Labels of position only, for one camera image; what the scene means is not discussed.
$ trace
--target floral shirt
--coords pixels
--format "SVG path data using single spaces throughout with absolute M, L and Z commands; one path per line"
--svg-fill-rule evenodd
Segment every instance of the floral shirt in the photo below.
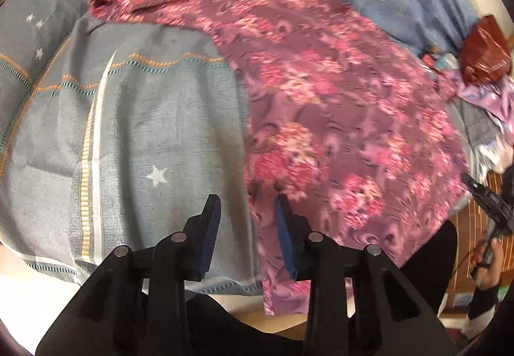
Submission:
M 462 143 L 408 51 L 338 0 L 91 0 L 106 21 L 210 35 L 250 100 L 245 184 L 268 314 L 306 312 L 284 267 L 273 202 L 340 245 L 376 243 L 397 264 L 463 192 Z

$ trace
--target black fabric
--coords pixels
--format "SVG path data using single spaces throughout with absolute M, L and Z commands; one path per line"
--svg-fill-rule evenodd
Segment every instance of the black fabric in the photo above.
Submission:
M 502 301 L 497 313 L 462 355 L 511 356 L 514 336 L 514 283 Z
M 457 255 L 457 230 L 446 221 L 402 267 L 403 274 L 437 314 Z
M 471 300 L 468 308 L 468 317 L 470 320 L 477 318 L 486 311 L 489 311 L 498 303 L 498 290 L 500 289 L 501 284 L 502 283 L 500 282 L 495 287 L 485 289 L 484 291 L 478 288 L 475 289 L 473 299 Z
M 456 253 L 457 231 L 447 221 L 402 268 L 435 313 L 446 292 Z M 299 356 L 302 353 L 302 342 L 249 327 L 207 295 L 196 295 L 188 301 L 187 310 L 195 356 Z
M 502 179 L 502 200 L 507 204 L 514 204 L 514 165 L 505 169 Z
M 191 346 L 195 356 L 300 356 L 302 342 L 263 333 L 239 320 L 208 295 L 187 303 Z
M 0 320 L 0 354 L 2 356 L 32 356 L 11 336 Z

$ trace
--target star print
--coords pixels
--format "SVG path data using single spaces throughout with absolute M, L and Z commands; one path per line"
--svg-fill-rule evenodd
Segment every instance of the star print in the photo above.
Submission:
M 151 179 L 154 182 L 154 188 L 156 188 L 157 185 L 159 185 L 159 182 L 168 183 L 168 181 L 166 179 L 164 179 L 164 172 L 166 172 L 168 170 L 168 168 L 159 170 L 155 166 L 152 165 L 152 169 L 153 169 L 152 173 L 149 175 L 146 175 L 146 177 L 148 179 Z

